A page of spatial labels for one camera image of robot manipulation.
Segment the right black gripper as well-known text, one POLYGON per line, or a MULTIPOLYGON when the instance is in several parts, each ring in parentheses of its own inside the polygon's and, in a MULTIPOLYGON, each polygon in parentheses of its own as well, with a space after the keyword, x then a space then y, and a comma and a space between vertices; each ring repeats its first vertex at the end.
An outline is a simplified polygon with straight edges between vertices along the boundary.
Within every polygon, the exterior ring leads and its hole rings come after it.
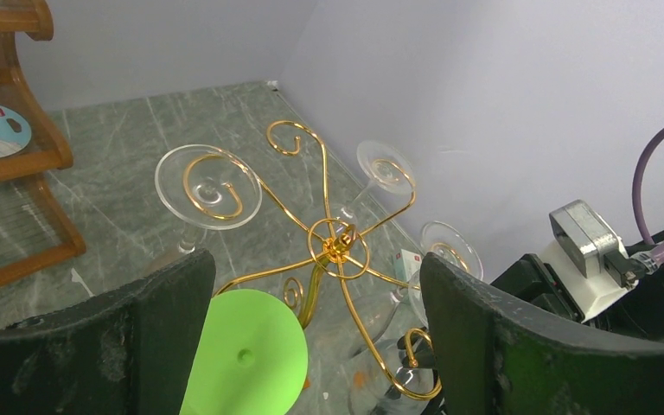
MULTIPOLYGON (((553 267, 544 263, 536 254, 523 255, 490 284, 554 315, 582 325, 591 325, 584 319, 584 312, 578 307, 553 267)), ((405 339, 406 335, 401 336, 396 346, 404 353, 403 366, 412 368, 405 349, 405 339)), ((412 355, 418 363, 417 369, 429 370, 433 381, 439 381, 431 344, 419 332, 410 335, 410 343, 412 355)), ((427 401, 426 407, 420 413, 440 414, 440 407, 441 393, 438 393, 427 401)))

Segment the clear wine glass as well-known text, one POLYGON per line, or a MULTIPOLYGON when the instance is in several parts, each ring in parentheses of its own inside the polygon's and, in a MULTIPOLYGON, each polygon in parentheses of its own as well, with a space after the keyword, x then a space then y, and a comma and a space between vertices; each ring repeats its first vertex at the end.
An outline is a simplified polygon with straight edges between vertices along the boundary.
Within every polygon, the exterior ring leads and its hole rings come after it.
MULTIPOLYGON (((484 272, 482 261, 473 246, 452 226, 441 221, 426 223, 420 234, 423 257, 433 252, 446 262, 466 271, 471 277, 482 280, 484 272)), ((419 270, 409 283, 401 282, 392 290, 380 294, 359 297, 354 306, 371 340, 376 343, 386 333, 392 323, 396 310, 403 303, 412 306, 419 321, 426 327, 428 320, 423 304, 423 295, 419 288, 419 270)))
MULTIPOLYGON (((426 393, 434 387, 431 369, 403 367, 405 351, 397 348, 394 339, 379 342, 377 349, 398 383, 415 393, 426 393)), ((420 414, 427 405, 427 400, 411 399, 400 393, 369 351, 361 355, 348 395, 350 414, 420 414)))
POLYGON ((228 150, 187 144, 168 151, 154 174, 156 193, 183 228, 179 240, 153 259, 146 274, 173 264, 200 247, 209 231, 244 226, 262 204, 260 180, 228 150))
POLYGON ((360 205, 373 188, 404 195, 415 191, 416 182, 412 166, 399 151, 387 144, 363 141, 358 145, 356 155, 363 173, 368 177, 367 185, 351 201, 331 205, 330 213, 334 219, 358 226, 360 205))

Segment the small white teal box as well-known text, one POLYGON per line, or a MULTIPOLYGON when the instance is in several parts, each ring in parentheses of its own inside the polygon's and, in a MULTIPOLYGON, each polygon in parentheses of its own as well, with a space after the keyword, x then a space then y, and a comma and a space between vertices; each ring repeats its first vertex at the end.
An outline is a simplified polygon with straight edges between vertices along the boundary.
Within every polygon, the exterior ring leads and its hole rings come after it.
POLYGON ((395 277, 405 283, 409 283, 412 276, 418 272, 421 266, 422 256, 418 252, 401 249, 393 255, 393 267, 395 277))

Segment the wooden two-tier shelf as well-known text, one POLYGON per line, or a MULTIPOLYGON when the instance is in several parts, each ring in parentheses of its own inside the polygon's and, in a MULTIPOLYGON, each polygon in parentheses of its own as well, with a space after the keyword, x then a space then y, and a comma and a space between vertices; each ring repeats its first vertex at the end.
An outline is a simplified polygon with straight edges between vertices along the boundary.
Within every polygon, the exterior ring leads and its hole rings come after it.
POLYGON ((72 167, 73 153, 28 86, 18 33, 52 40, 47 2, 0 1, 0 288, 86 252, 44 176, 72 167))

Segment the green plastic wine glass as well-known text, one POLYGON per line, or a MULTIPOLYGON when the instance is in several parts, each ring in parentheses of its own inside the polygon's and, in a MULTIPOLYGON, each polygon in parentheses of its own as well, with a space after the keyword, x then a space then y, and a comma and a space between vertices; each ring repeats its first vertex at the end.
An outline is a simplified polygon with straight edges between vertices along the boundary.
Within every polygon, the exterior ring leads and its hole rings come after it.
POLYGON ((261 290, 212 297, 182 414, 285 414, 307 378, 303 329, 287 305, 261 290))

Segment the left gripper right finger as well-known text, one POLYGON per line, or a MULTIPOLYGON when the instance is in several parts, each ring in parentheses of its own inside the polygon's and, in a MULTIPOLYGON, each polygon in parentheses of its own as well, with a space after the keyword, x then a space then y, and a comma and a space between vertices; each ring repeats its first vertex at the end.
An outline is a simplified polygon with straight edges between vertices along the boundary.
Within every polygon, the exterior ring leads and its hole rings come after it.
POLYGON ((425 255, 428 331, 452 414, 664 414, 664 343, 566 320, 425 255))

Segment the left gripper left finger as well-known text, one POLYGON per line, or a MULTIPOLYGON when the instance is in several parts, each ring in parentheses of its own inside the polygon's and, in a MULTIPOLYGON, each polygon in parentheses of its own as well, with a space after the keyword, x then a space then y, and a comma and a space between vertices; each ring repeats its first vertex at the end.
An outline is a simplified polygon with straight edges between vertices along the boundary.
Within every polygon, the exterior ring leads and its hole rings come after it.
POLYGON ((177 414, 215 273, 201 249, 0 329, 0 414, 177 414))

